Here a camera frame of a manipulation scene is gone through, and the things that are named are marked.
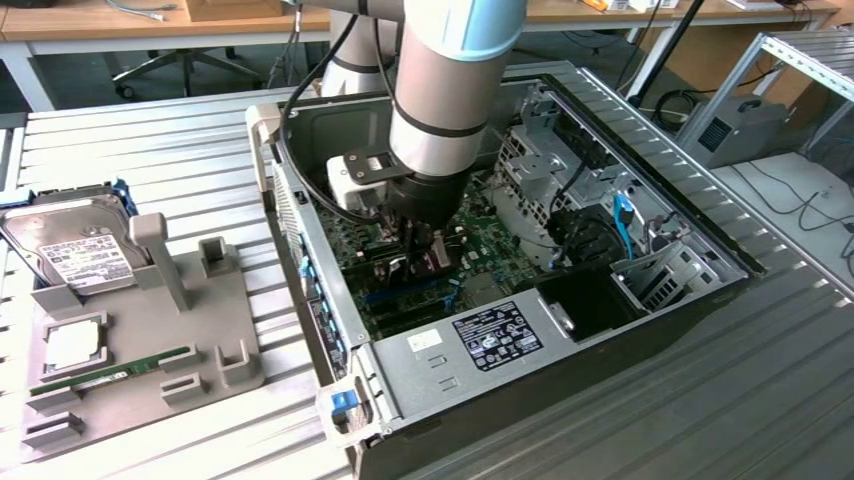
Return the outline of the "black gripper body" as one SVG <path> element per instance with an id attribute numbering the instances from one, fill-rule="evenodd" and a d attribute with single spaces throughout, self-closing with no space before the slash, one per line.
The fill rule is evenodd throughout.
<path id="1" fill-rule="evenodd" d="M 469 184 L 466 172 L 433 177 L 421 174 L 389 181 L 391 210 L 414 223 L 443 228 L 457 214 Z"/>

